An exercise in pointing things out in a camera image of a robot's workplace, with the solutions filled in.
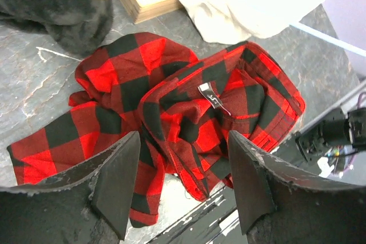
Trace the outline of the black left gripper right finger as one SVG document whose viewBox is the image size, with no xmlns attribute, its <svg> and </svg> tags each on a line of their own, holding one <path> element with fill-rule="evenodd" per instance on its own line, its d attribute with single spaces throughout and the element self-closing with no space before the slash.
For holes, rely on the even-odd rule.
<svg viewBox="0 0 366 244">
<path fill-rule="evenodd" d="M 365 187 L 299 169 L 237 131 L 228 155 L 249 243 L 364 243 Z"/>
</svg>

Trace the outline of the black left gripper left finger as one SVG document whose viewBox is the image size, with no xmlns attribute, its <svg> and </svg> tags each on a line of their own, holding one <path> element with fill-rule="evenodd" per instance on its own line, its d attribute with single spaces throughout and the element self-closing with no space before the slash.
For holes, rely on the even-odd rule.
<svg viewBox="0 0 366 244">
<path fill-rule="evenodd" d="M 1 188 L 2 243 L 119 243 L 140 154 L 133 131 L 38 184 Z"/>
</svg>

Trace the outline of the red black plaid shirt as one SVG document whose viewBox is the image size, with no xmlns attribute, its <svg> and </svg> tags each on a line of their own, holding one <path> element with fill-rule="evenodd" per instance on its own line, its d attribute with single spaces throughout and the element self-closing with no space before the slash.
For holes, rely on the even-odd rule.
<svg viewBox="0 0 366 244">
<path fill-rule="evenodd" d="M 67 113 L 8 146 L 16 180 L 38 183 L 137 131 L 135 228 L 157 223 L 167 174 L 204 201 L 218 183 L 233 185 L 230 131 L 272 151 L 305 111 L 279 64 L 249 41 L 199 59 L 160 35 L 128 34 L 84 59 L 75 80 L 82 91 L 70 96 Z"/>
</svg>

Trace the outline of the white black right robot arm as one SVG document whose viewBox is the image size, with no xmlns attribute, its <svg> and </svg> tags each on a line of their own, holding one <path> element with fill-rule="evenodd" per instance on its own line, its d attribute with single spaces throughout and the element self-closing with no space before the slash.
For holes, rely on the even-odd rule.
<svg viewBox="0 0 366 244">
<path fill-rule="evenodd" d="M 365 150 L 365 108 L 361 107 L 344 114 L 335 109 L 330 114 L 296 138 L 296 145 L 305 161 L 310 163 L 316 157 L 340 146 L 351 145 L 358 152 Z"/>
</svg>

